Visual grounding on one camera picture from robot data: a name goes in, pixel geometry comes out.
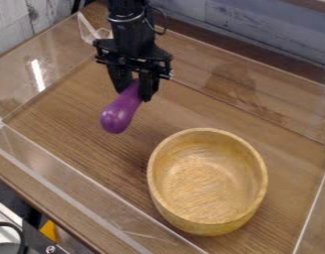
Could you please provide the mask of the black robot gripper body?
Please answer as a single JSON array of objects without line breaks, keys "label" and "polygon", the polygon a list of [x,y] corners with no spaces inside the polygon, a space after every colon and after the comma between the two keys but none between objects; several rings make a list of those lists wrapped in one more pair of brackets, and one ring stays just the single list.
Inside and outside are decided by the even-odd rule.
[{"label": "black robot gripper body", "polygon": [[112,39],[92,42],[96,61],[106,66],[125,66],[132,72],[148,69],[158,78],[170,78],[172,55],[154,43],[157,31],[150,17],[121,19],[109,17]]}]

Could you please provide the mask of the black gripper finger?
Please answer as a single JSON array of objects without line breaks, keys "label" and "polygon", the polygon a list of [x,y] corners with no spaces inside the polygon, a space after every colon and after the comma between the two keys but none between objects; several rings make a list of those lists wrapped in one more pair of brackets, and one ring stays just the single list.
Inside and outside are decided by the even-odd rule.
[{"label": "black gripper finger", "polygon": [[110,65],[108,67],[108,74],[113,83],[113,87],[117,93],[128,87],[132,80],[132,71],[128,67],[120,65]]},{"label": "black gripper finger", "polygon": [[160,78],[156,73],[148,69],[142,69],[138,73],[140,88],[138,95],[144,102],[152,99],[153,94],[158,90]]}]

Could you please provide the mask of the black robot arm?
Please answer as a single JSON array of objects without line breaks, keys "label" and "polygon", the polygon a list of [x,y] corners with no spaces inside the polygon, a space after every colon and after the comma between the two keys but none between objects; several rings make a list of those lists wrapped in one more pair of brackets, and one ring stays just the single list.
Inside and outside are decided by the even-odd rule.
[{"label": "black robot arm", "polygon": [[138,74],[138,97],[144,102],[158,90],[160,79],[172,76],[172,54],[156,45],[153,11],[149,0],[108,0],[106,21],[110,39],[94,39],[96,61],[106,66],[117,93],[122,92]]}]

